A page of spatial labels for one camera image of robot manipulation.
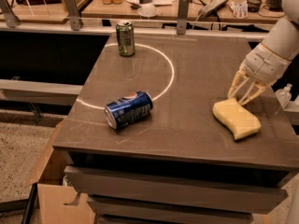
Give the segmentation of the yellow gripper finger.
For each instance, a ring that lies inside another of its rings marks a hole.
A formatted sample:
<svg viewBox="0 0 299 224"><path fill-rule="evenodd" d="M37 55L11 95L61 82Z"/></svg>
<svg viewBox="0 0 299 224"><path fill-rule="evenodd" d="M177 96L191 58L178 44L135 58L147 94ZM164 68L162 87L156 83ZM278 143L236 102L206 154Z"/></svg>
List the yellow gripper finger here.
<svg viewBox="0 0 299 224"><path fill-rule="evenodd" d="M249 81L249 75L245 69L245 65L241 64L238 71L235 73L230 90L227 97L232 98L239 92L239 90Z"/></svg>
<svg viewBox="0 0 299 224"><path fill-rule="evenodd" d="M250 101L257 98L269 87L268 82L254 81L249 86L244 96L238 101L241 105L246 105Z"/></svg>

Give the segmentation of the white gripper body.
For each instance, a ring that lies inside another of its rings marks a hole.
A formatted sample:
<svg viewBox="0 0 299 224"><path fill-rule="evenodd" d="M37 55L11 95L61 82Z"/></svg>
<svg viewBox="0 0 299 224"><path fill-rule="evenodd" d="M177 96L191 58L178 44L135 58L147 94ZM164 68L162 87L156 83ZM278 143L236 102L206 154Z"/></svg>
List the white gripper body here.
<svg viewBox="0 0 299 224"><path fill-rule="evenodd" d="M283 76L290 64L290 60L276 54L263 43L260 43L248 53L242 63L250 77L270 85Z"/></svg>

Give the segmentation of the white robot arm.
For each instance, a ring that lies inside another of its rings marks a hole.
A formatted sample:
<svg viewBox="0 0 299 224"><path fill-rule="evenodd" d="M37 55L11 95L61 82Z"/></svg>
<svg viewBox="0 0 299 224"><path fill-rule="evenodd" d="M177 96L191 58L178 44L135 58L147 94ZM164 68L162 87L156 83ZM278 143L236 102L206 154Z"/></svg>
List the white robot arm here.
<svg viewBox="0 0 299 224"><path fill-rule="evenodd" d="M272 27L268 36L259 43L240 64L228 97L248 83L249 88L238 100L245 105L280 79L299 53L299 0L282 0L285 14Z"/></svg>

